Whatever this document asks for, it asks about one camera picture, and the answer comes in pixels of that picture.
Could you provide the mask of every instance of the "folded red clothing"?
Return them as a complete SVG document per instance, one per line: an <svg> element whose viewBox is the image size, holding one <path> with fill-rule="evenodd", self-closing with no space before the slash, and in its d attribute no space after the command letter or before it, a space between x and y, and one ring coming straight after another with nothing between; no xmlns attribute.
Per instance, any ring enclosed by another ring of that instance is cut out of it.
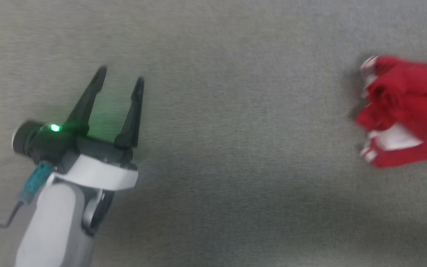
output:
<svg viewBox="0 0 427 267"><path fill-rule="evenodd" d="M368 131L401 123L427 142L427 64L380 56L374 73L376 79L366 87L373 105L361 112L357 123Z"/></svg>

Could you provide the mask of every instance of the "red cloth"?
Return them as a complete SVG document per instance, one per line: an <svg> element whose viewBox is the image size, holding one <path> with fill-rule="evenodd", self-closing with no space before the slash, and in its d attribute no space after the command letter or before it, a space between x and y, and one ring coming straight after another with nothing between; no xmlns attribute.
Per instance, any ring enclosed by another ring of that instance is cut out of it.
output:
<svg viewBox="0 0 427 267"><path fill-rule="evenodd" d="M366 87L371 102L356 122L367 131L384 131L400 123L424 143L417 147L384 151L376 146L373 164L398 166L427 159L427 64L391 56L377 57L373 65L376 80Z"/></svg>

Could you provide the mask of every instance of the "green led indicator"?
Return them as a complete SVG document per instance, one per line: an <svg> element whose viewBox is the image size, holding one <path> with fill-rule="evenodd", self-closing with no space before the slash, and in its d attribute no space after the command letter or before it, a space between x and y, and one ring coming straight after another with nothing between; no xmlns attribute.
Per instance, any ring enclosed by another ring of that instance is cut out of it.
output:
<svg viewBox="0 0 427 267"><path fill-rule="evenodd" d="M50 129L53 130L54 132L58 132L58 131L60 131L60 126L55 125L55 124L51 124Z"/></svg>

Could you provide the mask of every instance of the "gray carpet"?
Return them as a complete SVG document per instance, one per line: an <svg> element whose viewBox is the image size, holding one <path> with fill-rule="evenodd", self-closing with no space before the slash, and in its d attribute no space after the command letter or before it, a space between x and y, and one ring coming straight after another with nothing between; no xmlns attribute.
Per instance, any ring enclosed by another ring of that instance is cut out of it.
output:
<svg viewBox="0 0 427 267"><path fill-rule="evenodd" d="M108 64L91 134L115 137L139 75L146 92L139 180L94 267L427 267L427 162L357 154L373 54L427 61L427 1L0 0L0 217L33 168L13 129L63 122ZM33 210L0 230L0 266Z"/></svg>

